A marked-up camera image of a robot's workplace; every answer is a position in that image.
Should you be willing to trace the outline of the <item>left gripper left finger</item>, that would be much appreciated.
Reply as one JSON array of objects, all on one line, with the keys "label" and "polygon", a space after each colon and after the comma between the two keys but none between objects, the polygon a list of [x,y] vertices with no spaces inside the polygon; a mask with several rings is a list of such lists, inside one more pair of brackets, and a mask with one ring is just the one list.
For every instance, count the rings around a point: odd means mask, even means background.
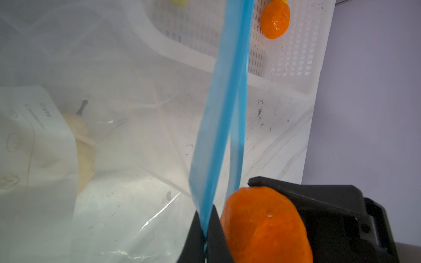
[{"label": "left gripper left finger", "polygon": [[204,263],[205,262],[205,238],[200,224],[200,218],[196,211],[187,235],[183,250],[177,263]]}]

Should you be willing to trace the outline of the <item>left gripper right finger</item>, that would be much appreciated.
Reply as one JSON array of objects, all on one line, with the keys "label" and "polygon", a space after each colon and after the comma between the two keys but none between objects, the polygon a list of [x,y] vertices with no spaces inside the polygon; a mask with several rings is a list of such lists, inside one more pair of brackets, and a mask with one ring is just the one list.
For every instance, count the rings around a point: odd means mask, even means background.
[{"label": "left gripper right finger", "polygon": [[207,232],[206,259],[208,263],[234,263],[215,206],[212,208]]}]

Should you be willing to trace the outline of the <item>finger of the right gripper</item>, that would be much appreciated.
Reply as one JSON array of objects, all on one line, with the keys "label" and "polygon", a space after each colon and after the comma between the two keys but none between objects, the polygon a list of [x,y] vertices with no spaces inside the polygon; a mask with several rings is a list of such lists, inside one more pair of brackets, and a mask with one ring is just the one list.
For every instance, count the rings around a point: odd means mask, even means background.
[{"label": "finger of the right gripper", "polygon": [[316,263],[398,263],[386,210],[353,185],[299,185],[251,178],[250,187],[269,187],[297,208]]}]

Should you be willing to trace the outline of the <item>orange tangerine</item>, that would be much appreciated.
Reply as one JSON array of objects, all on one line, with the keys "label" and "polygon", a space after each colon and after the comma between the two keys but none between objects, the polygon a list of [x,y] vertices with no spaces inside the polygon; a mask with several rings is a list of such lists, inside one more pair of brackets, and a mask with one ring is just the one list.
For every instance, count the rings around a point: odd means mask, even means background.
[{"label": "orange tangerine", "polygon": [[289,28],[291,11],[282,0],[271,1],[262,11],[260,27],[267,39],[277,39],[286,33]]},{"label": "orange tangerine", "polygon": [[295,205],[269,187],[231,194],[220,218],[237,263],[312,263],[307,230]]}]

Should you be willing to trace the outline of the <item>white garlic bulb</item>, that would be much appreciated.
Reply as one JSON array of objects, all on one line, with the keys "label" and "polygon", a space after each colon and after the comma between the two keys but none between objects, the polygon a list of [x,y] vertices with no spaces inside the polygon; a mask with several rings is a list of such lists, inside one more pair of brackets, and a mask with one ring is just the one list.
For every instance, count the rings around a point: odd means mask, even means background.
[{"label": "white garlic bulb", "polygon": [[94,140],[91,138],[86,121],[82,117],[84,108],[88,105],[88,100],[83,100],[77,112],[67,112],[62,114],[72,135],[75,138],[77,158],[78,158],[78,189],[80,195],[91,181],[95,171],[95,148]]}]

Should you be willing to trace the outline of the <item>clear zip top bag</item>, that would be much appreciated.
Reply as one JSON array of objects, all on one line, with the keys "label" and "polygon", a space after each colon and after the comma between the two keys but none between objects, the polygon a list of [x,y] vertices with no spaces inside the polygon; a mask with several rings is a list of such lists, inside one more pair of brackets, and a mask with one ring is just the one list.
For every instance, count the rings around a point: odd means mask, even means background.
[{"label": "clear zip top bag", "polygon": [[[175,263],[237,189],[253,1],[225,1],[212,72],[164,57],[123,1],[1,2],[1,262]],[[77,195],[82,117],[95,171]]]}]

